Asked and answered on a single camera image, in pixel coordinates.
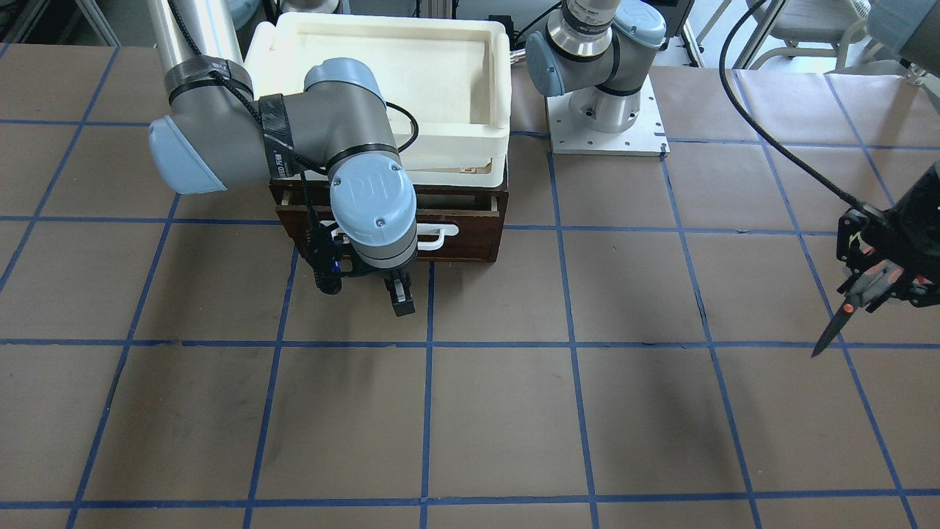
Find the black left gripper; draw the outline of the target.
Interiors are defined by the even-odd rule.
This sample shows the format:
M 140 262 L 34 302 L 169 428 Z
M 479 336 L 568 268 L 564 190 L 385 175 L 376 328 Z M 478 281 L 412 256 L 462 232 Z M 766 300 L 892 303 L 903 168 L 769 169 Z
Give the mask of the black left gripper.
M 839 219 L 837 259 L 849 269 L 849 277 L 883 260 L 903 269 L 890 297 L 878 299 L 874 309 L 889 299 L 907 301 L 917 308 L 938 305 L 937 244 L 927 238 L 917 245 L 916 238 L 908 237 L 888 217 L 872 217 L 856 209 L 846 211 Z

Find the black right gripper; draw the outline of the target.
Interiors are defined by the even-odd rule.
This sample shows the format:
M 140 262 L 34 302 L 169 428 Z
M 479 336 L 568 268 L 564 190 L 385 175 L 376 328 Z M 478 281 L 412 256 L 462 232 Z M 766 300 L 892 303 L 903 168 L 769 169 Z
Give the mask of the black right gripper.
M 343 250 L 339 262 L 339 277 L 361 278 L 378 276 L 385 280 L 386 290 L 389 293 L 391 306 L 396 316 L 414 314 L 414 300 L 412 296 L 412 277 L 407 268 L 412 264 L 412 256 L 407 257 L 396 267 L 376 267 L 369 264 L 356 250 Z

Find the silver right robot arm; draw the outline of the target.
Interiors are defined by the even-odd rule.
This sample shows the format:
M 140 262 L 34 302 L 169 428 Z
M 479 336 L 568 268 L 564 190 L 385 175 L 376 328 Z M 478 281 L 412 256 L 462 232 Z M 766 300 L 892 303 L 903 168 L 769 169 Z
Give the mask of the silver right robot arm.
M 397 316 L 413 314 L 417 197 L 366 64 L 330 58 L 301 93 L 256 96 L 225 1 L 148 2 L 171 112 L 150 124 L 151 154 L 176 193 L 298 176 L 308 212 L 303 258 L 335 295 L 379 275 Z

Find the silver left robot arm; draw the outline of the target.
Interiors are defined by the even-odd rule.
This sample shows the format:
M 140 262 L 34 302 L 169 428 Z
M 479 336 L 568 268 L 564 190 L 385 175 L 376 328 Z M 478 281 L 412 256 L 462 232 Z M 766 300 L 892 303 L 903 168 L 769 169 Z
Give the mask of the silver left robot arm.
M 608 101 L 632 99 L 651 69 L 662 42 L 664 20 L 642 1 L 560 1 L 544 11 L 543 28 L 524 44 L 528 74 L 546 97 L 587 95 L 587 126 L 610 125 Z M 931 74 L 938 73 L 938 3 L 872 1 L 863 20 L 867 34 Z M 837 187 L 785 148 L 732 94 L 726 53 L 720 51 L 719 80 L 743 120 L 782 157 L 833 193 L 849 209 L 840 218 L 836 257 L 850 271 L 839 286 L 842 312 L 876 311 L 889 299 L 917 308 L 938 304 L 938 165 L 890 209 L 877 209 Z

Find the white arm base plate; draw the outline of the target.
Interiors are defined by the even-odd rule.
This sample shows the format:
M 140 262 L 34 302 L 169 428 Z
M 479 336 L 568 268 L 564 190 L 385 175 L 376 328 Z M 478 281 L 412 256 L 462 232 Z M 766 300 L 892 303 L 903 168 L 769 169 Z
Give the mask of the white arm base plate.
M 665 156 L 670 153 L 651 77 L 641 90 L 615 96 L 597 87 L 546 100 L 556 154 Z

